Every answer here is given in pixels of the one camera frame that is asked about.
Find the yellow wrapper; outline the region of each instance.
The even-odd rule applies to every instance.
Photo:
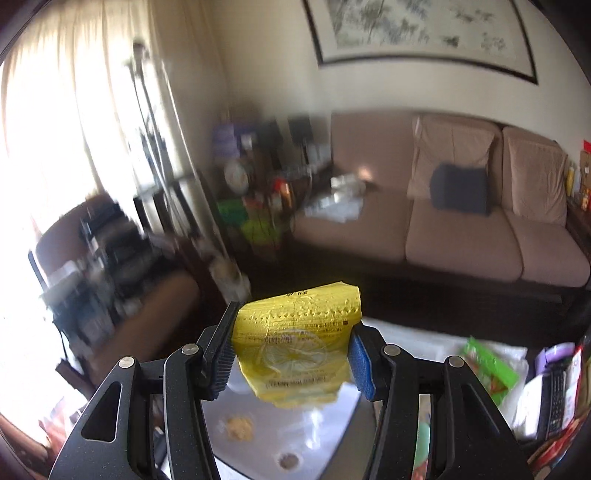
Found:
[[[244,305],[232,344],[261,400],[277,407],[329,403],[351,379],[351,328],[361,320],[359,289],[345,283]]]

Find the green snack bag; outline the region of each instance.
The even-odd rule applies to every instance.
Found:
[[[517,385],[519,374],[472,337],[462,353],[495,405],[501,405],[507,394]]]

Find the framed painting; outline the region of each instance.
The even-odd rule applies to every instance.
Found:
[[[538,83],[514,0],[303,0],[319,65],[430,59]]]

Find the silver screw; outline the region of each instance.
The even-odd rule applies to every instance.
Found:
[[[182,349],[183,355],[195,355],[199,351],[199,345],[188,343]]]
[[[461,356],[451,356],[449,358],[449,364],[453,368],[462,368],[464,366],[464,359]]]
[[[386,345],[384,347],[384,353],[388,356],[398,356],[400,352],[401,350],[398,345]]]
[[[121,360],[119,360],[119,366],[121,368],[129,368],[132,367],[135,363],[135,360],[132,356],[125,356]]]

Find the yellow packet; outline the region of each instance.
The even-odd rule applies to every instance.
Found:
[[[282,408],[329,403],[351,379],[347,349],[360,320],[359,289],[334,283],[244,305],[232,344],[261,400]]]

